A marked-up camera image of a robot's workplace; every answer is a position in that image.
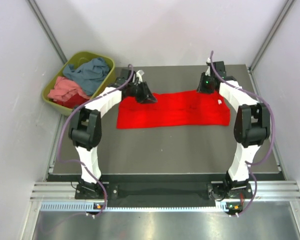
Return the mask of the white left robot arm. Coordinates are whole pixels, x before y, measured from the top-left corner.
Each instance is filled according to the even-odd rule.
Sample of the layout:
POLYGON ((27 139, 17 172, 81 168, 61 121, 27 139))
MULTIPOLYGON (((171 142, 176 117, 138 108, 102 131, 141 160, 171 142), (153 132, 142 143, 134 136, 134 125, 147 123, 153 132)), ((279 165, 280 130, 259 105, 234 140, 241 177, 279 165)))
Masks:
POLYGON ((100 182, 102 176, 98 160, 98 145, 102 138, 102 117, 127 97, 139 104, 154 104, 157 99, 143 81, 143 70, 123 69, 115 82, 110 83, 100 95, 77 108, 69 122, 68 137, 79 155, 81 178, 76 187, 78 200, 101 199, 106 189, 100 182))

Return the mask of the bright red t-shirt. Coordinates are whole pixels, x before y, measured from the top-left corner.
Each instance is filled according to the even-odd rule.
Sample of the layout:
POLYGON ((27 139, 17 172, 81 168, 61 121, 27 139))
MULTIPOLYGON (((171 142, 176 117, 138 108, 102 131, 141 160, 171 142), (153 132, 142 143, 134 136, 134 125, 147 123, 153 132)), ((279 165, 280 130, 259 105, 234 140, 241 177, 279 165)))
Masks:
POLYGON ((218 93, 189 90, 154 93, 156 103, 141 104, 125 98, 118 107, 118 129, 146 129, 175 126, 228 126, 231 111, 218 93))

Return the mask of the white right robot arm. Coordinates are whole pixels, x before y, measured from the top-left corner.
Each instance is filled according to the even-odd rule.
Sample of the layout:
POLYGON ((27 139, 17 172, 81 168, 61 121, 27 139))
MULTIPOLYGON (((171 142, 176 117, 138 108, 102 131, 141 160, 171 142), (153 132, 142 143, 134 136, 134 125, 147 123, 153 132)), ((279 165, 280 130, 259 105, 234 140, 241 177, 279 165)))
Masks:
POLYGON ((223 192, 235 198, 248 188, 249 167, 261 145, 271 133, 271 114, 267 106, 251 97, 233 76, 228 76, 223 61, 206 61, 207 70, 200 76, 199 93, 219 93, 236 112, 233 135, 236 150, 223 181, 223 192))

